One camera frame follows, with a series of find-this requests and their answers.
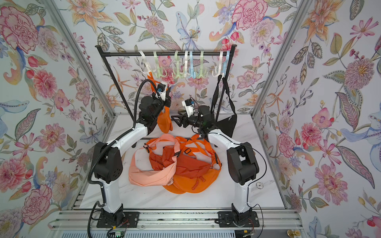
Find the orange bag with long straps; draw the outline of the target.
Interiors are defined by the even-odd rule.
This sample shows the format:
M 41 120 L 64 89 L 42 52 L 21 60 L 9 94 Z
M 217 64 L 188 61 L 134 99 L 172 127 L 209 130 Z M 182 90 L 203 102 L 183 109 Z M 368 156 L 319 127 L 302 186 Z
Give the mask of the orange bag with long straps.
M 181 149 L 185 145 L 200 142 L 207 150 L 214 151 L 211 144 L 205 139 L 200 139 L 198 134 L 195 134 L 189 139 L 186 139 L 180 136 L 176 137 L 176 139 L 180 142 Z M 214 168 L 209 170 L 204 176 L 196 177 L 196 178 L 186 178 L 186 177 L 182 177 L 182 176 L 174 174 L 173 182 L 181 181 L 181 182 L 186 182 L 190 184 L 192 191 L 187 193 L 201 193 L 205 191 L 212 183 L 216 181 L 222 168 L 222 163 L 220 162 L 217 154 L 216 154 L 216 157 L 217 157 L 217 163 L 214 164 Z

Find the black crossbody bag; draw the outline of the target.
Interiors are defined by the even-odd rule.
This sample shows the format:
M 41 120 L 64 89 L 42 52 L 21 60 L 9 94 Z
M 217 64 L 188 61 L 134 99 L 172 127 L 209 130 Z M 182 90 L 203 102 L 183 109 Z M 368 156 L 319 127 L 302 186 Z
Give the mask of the black crossbody bag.
M 214 94 L 213 94 L 213 97 L 212 97 L 210 112 L 212 114 L 214 114 L 214 109 L 215 109 L 215 106 L 217 104 L 217 99 L 218 99 L 218 96 L 219 96 L 219 83 L 221 81 L 222 81 L 223 86 L 225 88 L 225 91 L 226 91 L 226 94 L 227 94 L 227 97 L 228 97 L 228 100 L 229 100 L 229 105 L 231 107 L 233 115 L 231 115 L 230 117 L 225 118 L 225 119 L 223 119 L 221 121 L 217 121 L 217 119 L 215 119 L 214 125 L 217 128 L 219 128 L 224 134 L 226 134 L 229 137 L 232 137 L 234 129 L 235 129 L 236 124 L 237 124 L 237 117 L 238 116 L 237 116 L 237 113 L 236 113 L 235 105 L 234 105 L 234 103 L 233 103 L 233 101 L 231 100 L 231 97 L 230 97 L 230 88 L 228 86 L 227 79 L 225 77 L 223 77 L 221 74 L 218 75 L 218 77 L 217 77 L 217 85 L 216 85 L 216 88 L 215 88 L 215 91 L 214 91 Z

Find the dark orange zip bag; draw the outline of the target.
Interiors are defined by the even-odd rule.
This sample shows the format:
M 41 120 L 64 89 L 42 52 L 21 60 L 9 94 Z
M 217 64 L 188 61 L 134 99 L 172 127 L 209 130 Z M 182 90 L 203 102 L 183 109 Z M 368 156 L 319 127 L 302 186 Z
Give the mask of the dark orange zip bag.
M 204 176 L 217 163 L 216 153 L 207 150 L 200 142 L 185 145 L 176 152 L 173 145 L 165 145 L 162 150 L 151 150 L 150 164 L 155 171 L 161 171 L 172 165 L 176 167 L 175 174 L 193 179 Z

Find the pink crescent bag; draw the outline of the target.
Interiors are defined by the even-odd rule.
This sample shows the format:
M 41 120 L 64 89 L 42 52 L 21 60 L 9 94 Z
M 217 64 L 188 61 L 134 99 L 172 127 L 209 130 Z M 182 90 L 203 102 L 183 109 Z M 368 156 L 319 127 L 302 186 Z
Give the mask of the pink crescent bag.
M 174 165 L 165 168 L 161 171 L 142 170 L 138 168 L 137 161 L 148 162 L 149 165 L 149 153 L 151 150 L 162 150 L 165 145 L 173 145 L 176 152 L 181 150 L 180 142 L 170 134 L 163 134 L 159 138 L 150 140 L 143 148 L 138 149 L 132 157 L 129 168 L 129 182 L 137 186 L 165 186 L 173 183 L 173 176 L 176 171 Z

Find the bright orange crescent bag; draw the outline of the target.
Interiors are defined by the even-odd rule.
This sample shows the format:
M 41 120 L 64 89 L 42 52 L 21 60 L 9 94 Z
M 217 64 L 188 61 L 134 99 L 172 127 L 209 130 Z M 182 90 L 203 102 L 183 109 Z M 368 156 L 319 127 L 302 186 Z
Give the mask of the bright orange crescent bag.
M 190 184 L 181 181 L 175 181 L 171 185 L 165 185 L 163 187 L 174 194 L 184 194 L 192 191 Z

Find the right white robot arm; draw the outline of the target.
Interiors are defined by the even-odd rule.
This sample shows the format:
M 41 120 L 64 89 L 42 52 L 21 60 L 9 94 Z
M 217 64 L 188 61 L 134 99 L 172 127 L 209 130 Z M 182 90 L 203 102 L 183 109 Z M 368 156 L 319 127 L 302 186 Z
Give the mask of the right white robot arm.
M 231 211 L 219 213 L 220 227 L 260 227 L 257 213 L 249 205 L 249 185 L 256 181 L 260 172 L 256 159 L 256 150 L 248 142 L 238 142 L 231 138 L 237 115 L 233 114 L 219 122 L 208 106 L 200 106 L 194 112 L 192 105 L 185 105 L 185 111 L 172 115 L 171 120 L 179 127 L 192 126 L 197 129 L 200 138 L 205 139 L 215 147 L 225 150 L 228 172 L 235 182 L 235 195 Z

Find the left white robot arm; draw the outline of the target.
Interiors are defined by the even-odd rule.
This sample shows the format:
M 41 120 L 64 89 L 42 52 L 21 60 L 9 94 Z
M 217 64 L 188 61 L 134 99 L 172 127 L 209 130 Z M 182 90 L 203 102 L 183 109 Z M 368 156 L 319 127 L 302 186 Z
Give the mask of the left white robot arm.
M 97 201 L 95 206 L 101 208 L 100 220 L 108 225 L 119 226 L 125 219 L 119 193 L 119 177 L 123 171 L 122 154 L 149 135 L 157 125 L 160 112 L 170 106 L 170 96 L 143 97 L 140 104 L 136 104 L 140 112 L 133 126 L 117 138 L 95 145 L 87 181 L 100 186 L 102 201 Z

